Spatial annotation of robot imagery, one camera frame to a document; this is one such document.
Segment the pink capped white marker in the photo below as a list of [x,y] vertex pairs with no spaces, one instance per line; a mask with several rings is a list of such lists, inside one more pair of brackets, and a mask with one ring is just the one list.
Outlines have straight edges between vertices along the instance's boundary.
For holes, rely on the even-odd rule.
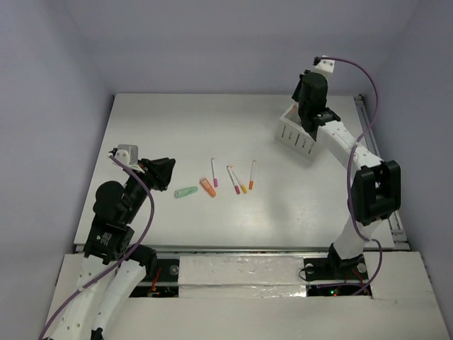
[[232,186],[234,187],[234,190],[236,192],[237,195],[239,195],[241,193],[241,190],[239,188],[239,185],[236,183],[236,179],[234,178],[234,175],[232,174],[231,172],[231,167],[228,165],[226,167],[226,170],[228,172],[228,175],[229,175],[229,178],[230,178],[230,181],[232,183]]

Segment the yellow capped white marker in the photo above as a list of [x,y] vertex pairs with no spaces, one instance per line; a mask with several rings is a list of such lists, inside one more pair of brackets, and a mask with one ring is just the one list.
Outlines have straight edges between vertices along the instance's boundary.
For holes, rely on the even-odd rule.
[[243,184],[243,181],[238,176],[235,168],[233,166],[230,166],[230,168],[231,168],[231,171],[232,171],[232,173],[234,175],[234,178],[236,179],[236,181],[237,181],[237,183],[239,185],[240,190],[242,191],[242,193],[247,194],[247,189],[246,189],[245,185]]

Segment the orange capped white marker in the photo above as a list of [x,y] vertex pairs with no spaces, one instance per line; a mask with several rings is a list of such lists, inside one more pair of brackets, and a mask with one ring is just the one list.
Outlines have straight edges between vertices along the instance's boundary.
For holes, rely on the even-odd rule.
[[251,164],[251,172],[250,172],[250,178],[249,178],[249,182],[248,182],[248,189],[250,191],[253,190],[255,172],[256,172],[256,160],[253,160],[252,164]]

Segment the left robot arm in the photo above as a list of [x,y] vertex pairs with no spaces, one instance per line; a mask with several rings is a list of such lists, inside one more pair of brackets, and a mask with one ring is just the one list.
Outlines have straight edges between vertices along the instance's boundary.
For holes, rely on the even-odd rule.
[[176,161],[109,157],[129,178],[125,184],[107,181],[97,189],[75,291],[47,321],[55,329],[43,329],[41,339],[107,339],[132,291],[156,273],[156,251],[132,243],[130,225],[144,201],[153,198],[152,190],[168,188]]

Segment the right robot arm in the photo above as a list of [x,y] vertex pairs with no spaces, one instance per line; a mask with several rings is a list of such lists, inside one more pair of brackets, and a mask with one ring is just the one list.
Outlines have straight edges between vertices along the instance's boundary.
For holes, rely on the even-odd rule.
[[350,213],[340,236],[324,258],[305,261],[303,279],[342,280],[363,260],[365,244],[382,220],[401,207],[401,167],[364,147],[327,106],[328,81],[323,72],[305,71],[293,94],[302,128],[346,170]]

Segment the green utility knife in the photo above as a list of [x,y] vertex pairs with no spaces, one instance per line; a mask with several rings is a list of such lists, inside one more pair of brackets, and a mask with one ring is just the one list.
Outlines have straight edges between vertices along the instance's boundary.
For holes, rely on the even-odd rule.
[[174,191],[174,197],[175,198],[184,198],[187,196],[190,196],[194,193],[197,193],[198,187],[197,186],[190,186],[186,188],[180,188],[176,191]]

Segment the white slotted organizer box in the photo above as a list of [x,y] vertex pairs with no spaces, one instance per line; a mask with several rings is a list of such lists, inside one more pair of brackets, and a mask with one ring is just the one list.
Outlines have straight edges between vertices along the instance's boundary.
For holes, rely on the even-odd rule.
[[275,130],[275,139],[300,156],[313,162],[321,149],[300,125],[298,105],[291,105],[280,117]]

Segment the orange utility knife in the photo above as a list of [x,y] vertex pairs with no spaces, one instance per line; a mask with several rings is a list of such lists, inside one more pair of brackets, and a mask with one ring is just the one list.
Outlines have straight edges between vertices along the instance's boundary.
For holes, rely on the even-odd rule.
[[200,185],[206,190],[206,192],[210,195],[210,197],[215,198],[217,193],[214,190],[211,183],[206,178],[200,179]]

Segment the purple capped white marker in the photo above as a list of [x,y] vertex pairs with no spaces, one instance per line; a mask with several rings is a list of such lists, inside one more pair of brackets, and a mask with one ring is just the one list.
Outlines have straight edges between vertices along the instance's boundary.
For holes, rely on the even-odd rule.
[[218,178],[217,178],[216,168],[215,168],[215,159],[211,158],[210,163],[211,163],[213,184],[214,184],[214,187],[217,188],[218,187]]

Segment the white foam front block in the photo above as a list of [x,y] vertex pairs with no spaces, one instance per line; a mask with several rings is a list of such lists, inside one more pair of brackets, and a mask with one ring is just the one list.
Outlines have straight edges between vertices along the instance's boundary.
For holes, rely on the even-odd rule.
[[302,257],[258,255],[183,256],[178,273],[180,298],[304,298],[298,272]]

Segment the aluminium side rail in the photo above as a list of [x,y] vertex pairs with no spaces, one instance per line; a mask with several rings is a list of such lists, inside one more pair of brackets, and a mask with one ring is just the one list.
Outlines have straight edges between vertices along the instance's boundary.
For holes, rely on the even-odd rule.
[[384,161],[361,144],[363,134],[352,149],[349,208],[361,238],[370,240],[375,227],[401,207],[401,167]]

